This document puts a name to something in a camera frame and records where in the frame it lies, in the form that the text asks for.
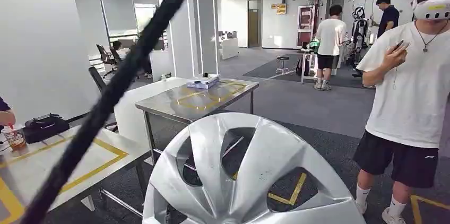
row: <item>hubcap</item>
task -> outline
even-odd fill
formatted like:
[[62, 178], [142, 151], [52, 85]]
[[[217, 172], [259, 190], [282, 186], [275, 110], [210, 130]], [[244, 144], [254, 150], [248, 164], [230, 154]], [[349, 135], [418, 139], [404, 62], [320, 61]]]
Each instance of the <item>hubcap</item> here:
[[[235, 128], [255, 133], [232, 180], [222, 154], [230, 143], [224, 136]], [[202, 186], [187, 184], [181, 174], [191, 155]], [[292, 211], [269, 210], [269, 188], [297, 167], [314, 177], [317, 194]], [[187, 216], [182, 224], [365, 223], [345, 184], [314, 148], [278, 123], [241, 113], [202, 118], [169, 143], [150, 177], [143, 223], [166, 223], [168, 204]]]

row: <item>white sock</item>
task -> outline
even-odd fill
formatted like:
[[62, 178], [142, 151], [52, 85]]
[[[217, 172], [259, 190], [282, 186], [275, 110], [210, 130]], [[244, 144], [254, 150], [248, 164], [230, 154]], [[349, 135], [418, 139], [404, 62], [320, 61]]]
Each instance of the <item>white sock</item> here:
[[399, 201], [395, 200], [394, 196], [391, 199], [391, 206], [389, 206], [388, 213], [390, 216], [398, 218], [405, 209], [406, 204], [402, 204]]
[[356, 184], [356, 202], [360, 205], [364, 205], [369, 192], [370, 189], [362, 189], [358, 186], [358, 184]]

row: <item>smartphone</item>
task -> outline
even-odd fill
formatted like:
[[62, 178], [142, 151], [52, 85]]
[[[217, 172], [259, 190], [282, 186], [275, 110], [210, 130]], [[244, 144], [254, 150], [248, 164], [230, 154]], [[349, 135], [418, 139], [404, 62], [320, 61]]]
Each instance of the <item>smartphone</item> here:
[[405, 40], [401, 40], [394, 48], [393, 51], [397, 50], [398, 48], [400, 48], [400, 46], [402, 46], [402, 44], [405, 42]]

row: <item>black bag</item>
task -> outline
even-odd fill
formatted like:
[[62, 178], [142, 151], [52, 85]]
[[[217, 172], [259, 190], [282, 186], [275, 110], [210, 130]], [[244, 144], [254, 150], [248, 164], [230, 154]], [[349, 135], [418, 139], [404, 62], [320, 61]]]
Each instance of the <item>black bag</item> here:
[[[302, 61], [303, 61], [303, 57], [301, 59], [299, 59], [298, 62], [297, 62], [296, 73], [297, 73], [298, 76], [301, 76], [301, 70], [302, 70], [301, 64], [302, 64]], [[304, 69], [304, 71], [303, 71], [303, 75], [304, 76], [309, 76], [309, 69], [308, 68], [309, 68], [309, 60], [306, 59], [305, 60], [305, 68], [303, 68]]]
[[48, 114], [25, 122], [23, 132], [27, 143], [36, 143], [68, 130], [69, 123], [57, 114]]

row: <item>person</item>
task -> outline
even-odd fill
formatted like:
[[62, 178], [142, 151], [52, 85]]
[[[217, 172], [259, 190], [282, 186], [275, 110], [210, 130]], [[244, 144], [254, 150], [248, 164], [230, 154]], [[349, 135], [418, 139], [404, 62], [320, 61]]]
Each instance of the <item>person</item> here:
[[370, 18], [372, 26], [378, 27], [378, 38], [380, 38], [386, 31], [398, 27], [400, 13], [391, 5], [391, 0], [377, 0], [377, 6], [383, 11], [380, 23], [374, 21], [373, 14]]
[[15, 115], [10, 106], [0, 97], [0, 131], [4, 126], [15, 124]]
[[[121, 59], [124, 59], [126, 57], [126, 55], [128, 54], [128, 52], [123, 49], [122, 42], [120, 42], [119, 40], [112, 42], [112, 47], [114, 48], [114, 50], [116, 50], [117, 54], [120, 56]], [[147, 77], [149, 79], [153, 78], [152, 65], [151, 65], [150, 61], [143, 65], [143, 69], [145, 71], [145, 75], [144, 75], [145, 77]]]
[[[448, 20], [417, 19], [383, 34], [358, 65], [363, 84], [377, 86], [353, 157], [361, 168], [356, 204], [362, 214], [374, 176], [392, 159], [392, 200], [382, 213], [386, 223], [405, 224], [401, 213], [412, 188], [433, 187], [450, 93], [449, 38]], [[402, 40], [409, 44], [395, 49]]]
[[321, 43], [317, 51], [317, 82], [314, 85], [316, 90], [331, 89], [328, 82], [331, 77], [334, 58], [339, 56], [339, 47], [342, 46], [345, 33], [347, 32], [347, 25], [339, 20], [341, 13], [342, 7], [333, 5], [330, 8], [330, 18], [322, 21], [317, 29], [316, 39], [320, 40]]

